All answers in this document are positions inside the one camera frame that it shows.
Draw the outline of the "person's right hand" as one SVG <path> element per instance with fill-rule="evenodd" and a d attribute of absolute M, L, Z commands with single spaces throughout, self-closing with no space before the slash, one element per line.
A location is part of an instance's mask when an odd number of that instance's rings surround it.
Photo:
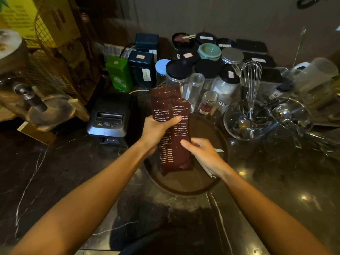
<path fill-rule="evenodd" d="M 208 139 L 199 139 L 199 154 L 194 156 L 204 166 L 219 177 L 225 177 L 231 171 L 231 167 L 219 156 Z"/>

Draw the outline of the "person's left hand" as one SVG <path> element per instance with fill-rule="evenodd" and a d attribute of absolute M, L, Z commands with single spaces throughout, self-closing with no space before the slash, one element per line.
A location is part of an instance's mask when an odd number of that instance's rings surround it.
<path fill-rule="evenodd" d="M 149 116 L 145 119 L 141 138 L 138 142 L 142 144 L 142 147 L 146 151 L 146 155 L 151 155 L 155 152 L 158 143 L 161 141 L 167 130 L 160 130 L 159 125 L 162 122 L 158 122 Z"/>

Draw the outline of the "brown coffee packet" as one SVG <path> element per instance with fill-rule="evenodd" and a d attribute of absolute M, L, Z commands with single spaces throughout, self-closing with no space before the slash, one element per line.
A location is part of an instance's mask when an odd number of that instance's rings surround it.
<path fill-rule="evenodd" d="M 180 93 L 175 88 L 159 88 L 151 91 L 151 109 L 153 119 L 158 122 L 164 122 L 173 118 L 172 106 L 174 99 L 181 98 Z M 168 129 L 158 144 L 161 169 L 163 176 L 168 175 L 170 166 L 173 163 L 172 156 L 172 137 L 171 129 Z"/>
<path fill-rule="evenodd" d="M 186 99 L 174 99 L 172 115 L 181 116 L 182 119 L 171 129 L 173 163 L 170 172 L 192 171 L 191 153 L 181 145 L 181 140 L 190 141 L 190 109 L 190 103 Z"/>

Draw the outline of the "white paper slip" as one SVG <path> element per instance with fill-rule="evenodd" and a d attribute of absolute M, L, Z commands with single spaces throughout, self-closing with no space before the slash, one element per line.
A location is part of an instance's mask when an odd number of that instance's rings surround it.
<path fill-rule="evenodd" d="M 216 151 L 217 153 L 224 153 L 224 150 L 223 150 L 223 149 L 215 149 L 215 151 Z M 200 166 L 203 168 L 203 170 L 208 174 L 208 176 L 209 176 L 210 178 L 214 178 L 214 179 L 216 180 L 215 175 L 210 171 L 210 169 L 207 168 L 206 166 L 204 166 L 199 160 L 197 160 L 197 161 L 198 161 L 198 163 L 200 164 Z"/>

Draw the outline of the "clear plastic tube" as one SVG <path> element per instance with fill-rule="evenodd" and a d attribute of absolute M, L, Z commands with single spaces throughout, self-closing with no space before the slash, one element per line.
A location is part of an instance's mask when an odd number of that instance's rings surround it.
<path fill-rule="evenodd" d="M 185 99 L 190 103 L 190 112 L 193 113 L 202 90 L 205 77 L 201 73 L 193 73 L 189 78 Z"/>

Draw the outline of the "large clear jar black lid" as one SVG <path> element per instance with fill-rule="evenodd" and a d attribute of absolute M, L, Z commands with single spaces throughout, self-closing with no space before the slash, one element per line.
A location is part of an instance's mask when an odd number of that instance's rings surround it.
<path fill-rule="evenodd" d="M 180 87 L 181 95 L 185 98 L 192 74 L 192 65 L 184 60 L 171 60 L 166 65 L 166 87 Z"/>

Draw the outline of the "dark blue tea tin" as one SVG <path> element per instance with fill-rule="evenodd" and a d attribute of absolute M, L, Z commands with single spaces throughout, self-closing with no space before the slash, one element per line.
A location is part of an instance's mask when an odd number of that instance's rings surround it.
<path fill-rule="evenodd" d="M 137 33 L 135 36 L 135 48 L 140 52 L 152 53 L 154 62 L 158 60 L 159 35 L 149 33 Z"/>
<path fill-rule="evenodd" d="M 153 53 L 131 51 L 128 57 L 128 66 L 134 86 L 145 89 L 156 87 L 156 70 Z"/>

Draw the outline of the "black round container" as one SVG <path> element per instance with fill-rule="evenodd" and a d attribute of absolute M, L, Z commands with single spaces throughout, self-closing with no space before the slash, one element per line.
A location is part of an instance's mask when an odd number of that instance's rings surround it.
<path fill-rule="evenodd" d="M 195 34 L 175 33 L 172 36 L 172 43 L 176 50 L 191 49 L 195 45 L 195 37 Z"/>
<path fill-rule="evenodd" d="M 224 48 L 235 47 L 236 43 L 232 39 L 229 38 L 218 38 L 215 44 L 223 50 Z"/>
<path fill-rule="evenodd" d="M 198 46 L 204 44 L 204 43 L 212 43 L 215 44 L 217 41 L 217 37 L 208 32 L 200 32 L 196 34 L 195 36 L 195 42 L 198 44 Z"/>
<path fill-rule="evenodd" d="M 177 51 L 177 58 L 183 60 L 189 65 L 195 65 L 200 59 L 196 49 L 182 48 Z"/>

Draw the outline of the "green ceramic bowl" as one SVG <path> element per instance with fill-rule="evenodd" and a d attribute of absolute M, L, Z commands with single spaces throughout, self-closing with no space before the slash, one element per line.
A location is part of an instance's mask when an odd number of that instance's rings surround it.
<path fill-rule="evenodd" d="M 198 54 L 201 59 L 217 61 L 220 59 L 222 51 L 213 43 L 203 43 L 198 47 Z"/>

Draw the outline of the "jar with metal lid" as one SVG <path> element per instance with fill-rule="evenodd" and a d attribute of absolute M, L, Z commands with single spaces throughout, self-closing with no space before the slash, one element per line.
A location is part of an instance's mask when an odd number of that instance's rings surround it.
<path fill-rule="evenodd" d="M 221 60 L 225 64 L 242 64 L 244 53 L 237 48 L 226 47 L 221 52 Z"/>

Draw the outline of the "metal whisk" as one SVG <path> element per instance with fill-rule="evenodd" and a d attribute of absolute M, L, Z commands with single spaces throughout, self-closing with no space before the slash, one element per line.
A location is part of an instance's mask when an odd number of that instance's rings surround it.
<path fill-rule="evenodd" d="M 243 64 L 240 76 L 241 100 L 243 101 L 243 111 L 250 120 L 254 119 L 254 104 L 261 76 L 262 66 L 259 62 L 248 60 Z"/>

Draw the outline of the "metal box black lid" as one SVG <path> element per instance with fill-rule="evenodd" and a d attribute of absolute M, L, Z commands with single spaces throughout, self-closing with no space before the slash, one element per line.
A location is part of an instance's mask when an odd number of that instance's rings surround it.
<path fill-rule="evenodd" d="M 256 100 L 263 100 L 264 94 L 270 96 L 283 81 L 283 77 L 278 69 L 262 68 Z"/>

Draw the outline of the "clear glass bowl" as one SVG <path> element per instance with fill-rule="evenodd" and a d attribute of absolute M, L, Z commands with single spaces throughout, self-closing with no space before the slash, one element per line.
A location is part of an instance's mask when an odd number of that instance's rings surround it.
<path fill-rule="evenodd" d="M 273 123 L 268 135 L 285 139 L 299 140 L 305 130 L 313 128 L 311 112 L 301 102 L 292 98 L 277 98 L 268 104 Z"/>

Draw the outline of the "black rectangular container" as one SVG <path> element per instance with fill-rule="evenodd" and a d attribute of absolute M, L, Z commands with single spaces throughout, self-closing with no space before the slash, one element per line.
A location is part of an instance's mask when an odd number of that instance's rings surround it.
<path fill-rule="evenodd" d="M 250 52 L 242 52 L 244 54 L 244 61 L 255 61 L 261 64 L 262 67 L 265 68 L 276 68 L 277 64 L 274 61 L 274 58 L 267 54 L 257 54 Z"/>
<path fill-rule="evenodd" d="M 247 40 L 247 39 L 236 39 L 234 48 L 241 50 L 242 52 L 256 53 L 256 54 L 267 54 L 268 49 L 264 42 Z"/>

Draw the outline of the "drink dispenser with tap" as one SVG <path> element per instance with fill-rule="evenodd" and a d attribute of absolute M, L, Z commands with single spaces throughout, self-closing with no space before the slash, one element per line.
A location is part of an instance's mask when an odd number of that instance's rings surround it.
<path fill-rule="evenodd" d="M 11 29 L 0 29 L 0 106 L 23 119 L 31 108 L 38 112 L 48 109 L 28 79 L 29 62 L 22 36 Z"/>

